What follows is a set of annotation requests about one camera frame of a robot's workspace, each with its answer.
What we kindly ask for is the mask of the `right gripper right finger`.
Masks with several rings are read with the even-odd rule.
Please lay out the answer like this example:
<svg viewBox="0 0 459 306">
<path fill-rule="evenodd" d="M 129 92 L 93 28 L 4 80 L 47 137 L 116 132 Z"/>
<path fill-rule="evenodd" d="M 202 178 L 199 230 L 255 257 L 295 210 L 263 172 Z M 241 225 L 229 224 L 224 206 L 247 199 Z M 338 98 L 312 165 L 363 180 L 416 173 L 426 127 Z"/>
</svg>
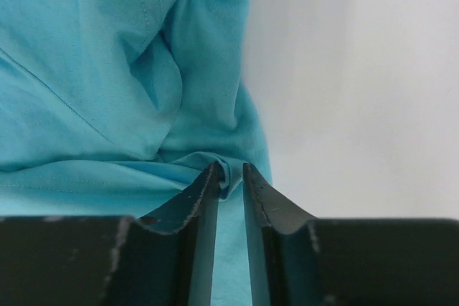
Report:
<svg viewBox="0 0 459 306">
<path fill-rule="evenodd" d="M 243 168 L 254 305 L 456 305 L 458 222 L 320 219 Z"/>
</svg>

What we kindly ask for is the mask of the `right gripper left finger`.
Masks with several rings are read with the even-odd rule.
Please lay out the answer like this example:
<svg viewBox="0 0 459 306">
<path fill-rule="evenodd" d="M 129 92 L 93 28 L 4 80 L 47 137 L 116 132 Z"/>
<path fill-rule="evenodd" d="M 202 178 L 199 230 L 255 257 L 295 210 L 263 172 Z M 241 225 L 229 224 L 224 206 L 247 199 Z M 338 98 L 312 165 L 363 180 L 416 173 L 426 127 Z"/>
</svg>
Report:
<svg viewBox="0 0 459 306">
<path fill-rule="evenodd" d="M 3 305 L 208 305 L 219 166 L 152 212 L 1 220 Z"/>
</svg>

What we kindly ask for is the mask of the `light teal polo shirt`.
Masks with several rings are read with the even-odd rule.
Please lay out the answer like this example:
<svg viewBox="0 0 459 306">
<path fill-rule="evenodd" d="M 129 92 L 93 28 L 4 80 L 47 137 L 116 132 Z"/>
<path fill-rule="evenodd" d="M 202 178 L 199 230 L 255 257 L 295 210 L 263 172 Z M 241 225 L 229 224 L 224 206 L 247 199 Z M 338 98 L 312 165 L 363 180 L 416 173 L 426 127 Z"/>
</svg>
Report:
<svg viewBox="0 0 459 306">
<path fill-rule="evenodd" d="M 249 0 L 1 0 L 1 214 L 144 216 L 218 162 L 213 305 L 250 305 Z"/>
</svg>

